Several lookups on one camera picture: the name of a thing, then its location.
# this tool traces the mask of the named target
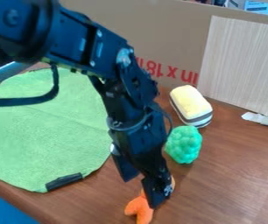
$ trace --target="wooden table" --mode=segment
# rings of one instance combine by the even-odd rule
[[[158,99],[180,119],[162,89]],[[167,162],[176,180],[173,196],[156,212],[156,223],[268,224],[268,127],[246,122],[245,110],[217,101],[213,122],[201,130],[200,158],[193,165]],[[140,179],[125,184],[110,158],[99,171],[54,192],[27,192],[0,181],[0,196],[42,223],[135,223],[123,214],[138,195]]]

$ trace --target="screw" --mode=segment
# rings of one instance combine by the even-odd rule
[[[90,61],[89,63],[92,67],[95,67],[95,62],[93,60]]]
[[[8,26],[16,26],[18,25],[18,11],[17,10],[8,10],[4,13],[4,22]]]
[[[99,38],[101,38],[101,37],[102,37],[102,32],[101,32],[100,30],[97,30],[96,35],[97,35]]]

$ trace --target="green cloth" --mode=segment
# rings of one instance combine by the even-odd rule
[[[16,75],[0,97],[42,95],[52,87],[42,69]],[[99,169],[109,156],[106,111],[88,77],[60,69],[60,93],[34,106],[0,108],[0,179],[33,192],[46,183]]]

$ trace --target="green ball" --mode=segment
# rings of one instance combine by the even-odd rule
[[[191,164],[199,157],[202,136],[194,126],[173,130],[166,143],[166,153],[179,164]]]

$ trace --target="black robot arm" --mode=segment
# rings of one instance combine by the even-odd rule
[[[111,154],[121,177],[145,176],[150,207],[169,198],[172,180],[162,157],[166,114],[154,102],[157,83],[138,66],[124,38],[58,0],[0,0],[0,49],[15,63],[43,61],[88,75],[108,113]],[[6,73],[0,81],[10,77]]]

